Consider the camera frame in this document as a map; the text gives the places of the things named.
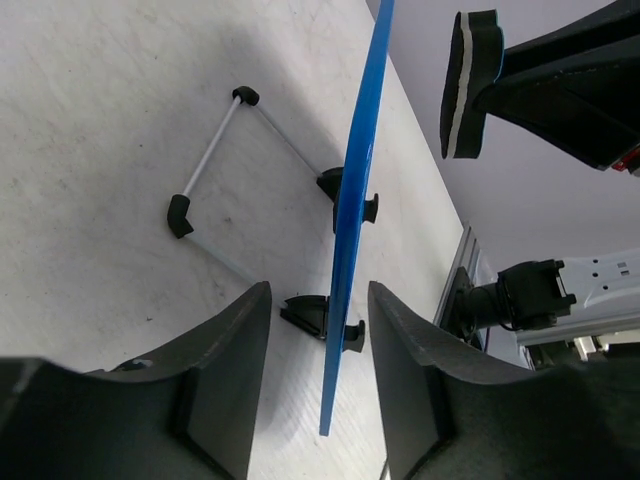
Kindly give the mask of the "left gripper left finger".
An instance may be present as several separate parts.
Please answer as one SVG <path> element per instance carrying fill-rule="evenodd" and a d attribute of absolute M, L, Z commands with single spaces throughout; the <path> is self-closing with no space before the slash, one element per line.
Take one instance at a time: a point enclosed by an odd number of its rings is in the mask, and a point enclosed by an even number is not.
<path fill-rule="evenodd" d="M 110 371 L 1 362 L 5 479 L 244 479 L 270 331 L 268 283 Z"/>

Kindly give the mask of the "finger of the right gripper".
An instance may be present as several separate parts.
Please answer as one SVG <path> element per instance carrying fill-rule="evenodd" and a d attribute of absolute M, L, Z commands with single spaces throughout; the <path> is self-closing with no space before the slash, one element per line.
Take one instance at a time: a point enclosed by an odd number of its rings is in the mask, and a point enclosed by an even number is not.
<path fill-rule="evenodd" d="M 639 170 L 639 4 L 614 1 L 509 48 L 475 100 L 598 170 Z"/>

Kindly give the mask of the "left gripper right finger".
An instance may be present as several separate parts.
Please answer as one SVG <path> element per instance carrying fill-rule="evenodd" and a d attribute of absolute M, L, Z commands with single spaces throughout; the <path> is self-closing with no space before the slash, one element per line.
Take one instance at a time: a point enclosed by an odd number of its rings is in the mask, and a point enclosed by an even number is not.
<path fill-rule="evenodd" d="M 381 283 L 369 328 L 394 479 L 635 479 L 639 363 L 531 371 L 420 317 Z"/>

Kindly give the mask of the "blue framed whiteboard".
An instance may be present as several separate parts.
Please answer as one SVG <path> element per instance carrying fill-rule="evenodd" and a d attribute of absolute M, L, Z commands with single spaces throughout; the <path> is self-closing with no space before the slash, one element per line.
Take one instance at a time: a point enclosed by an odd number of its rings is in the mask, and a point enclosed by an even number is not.
<path fill-rule="evenodd" d="M 353 111 L 335 208 L 335 244 L 319 417 L 319 434 L 323 437 L 331 430 L 361 228 L 366 221 L 366 193 L 394 10 L 393 1 L 382 1 L 379 5 Z"/>

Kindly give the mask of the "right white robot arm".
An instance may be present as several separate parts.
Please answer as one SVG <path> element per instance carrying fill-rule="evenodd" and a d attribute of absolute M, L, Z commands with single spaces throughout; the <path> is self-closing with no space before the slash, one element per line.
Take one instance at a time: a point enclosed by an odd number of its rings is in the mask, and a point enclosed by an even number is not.
<path fill-rule="evenodd" d="M 506 47 L 495 11 L 456 15 L 440 108 L 441 153 L 479 156 L 495 116 L 599 170 L 639 172 L 639 5 L 615 1 L 547 35 Z M 560 317 L 639 292 L 639 253 L 527 261 L 476 285 L 458 267 L 439 326 L 478 349 L 490 331 Z"/>

